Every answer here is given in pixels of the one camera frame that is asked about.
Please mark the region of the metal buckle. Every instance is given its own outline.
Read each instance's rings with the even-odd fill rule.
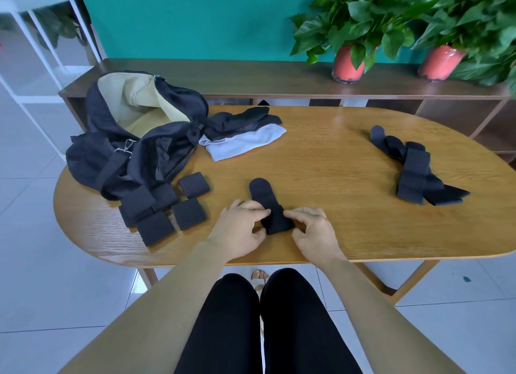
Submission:
[[[124,145],[124,148],[123,149],[115,149],[114,150],[114,153],[116,153],[118,150],[120,151],[123,151],[124,153],[129,153],[129,158],[132,157],[132,151],[129,151],[129,149],[131,148],[131,146],[136,143],[136,140],[132,140],[132,139],[127,139],[126,140],[126,143]]]

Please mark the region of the hand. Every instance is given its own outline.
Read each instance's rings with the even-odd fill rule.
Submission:
[[[240,204],[235,200],[229,209],[224,208],[219,220],[208,236],[208,241],[219,245],[228,254],[228,261],[245,256],[255,250],[265,239],[265,229],[261,227],[253,233],[255,222],[270,214],[270,209],[254,200]]]
[[[346,260],[337,242],[335,231],[323,210],[303,207],[285,210],[283,214],[306,225],[305,233],[295,228],[292,238],[303,256],[313,265],[323,269],[334,259]]]

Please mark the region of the person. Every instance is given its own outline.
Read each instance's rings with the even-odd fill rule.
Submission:
[[[265,239],[260,203],[235,200],[213,231],[107,326],[61,373],[360,373],[312,286],[295,270],[274,272],[261,292],[226,263]],[[284,215],[306,225],[292,237],[339,295],[375,374],[464,373],[350,263],[321,209]]]

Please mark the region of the black leggings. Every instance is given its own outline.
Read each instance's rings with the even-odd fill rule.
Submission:
[[[213,286],[175,372],[258,374],[260,314],[266,373],[361,373],[310,283],[292,268],[274,272],[261,300],[242,276]]]

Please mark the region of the teal wall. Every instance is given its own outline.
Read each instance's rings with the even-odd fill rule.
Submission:
[[[110,58],[295,60],[287,17],[309,0],[84,0]],[[382,52],[377,62],[391,63]],[[397,62],[419,63],[404,49]],[[332,61],[326,54],[324,61]]]

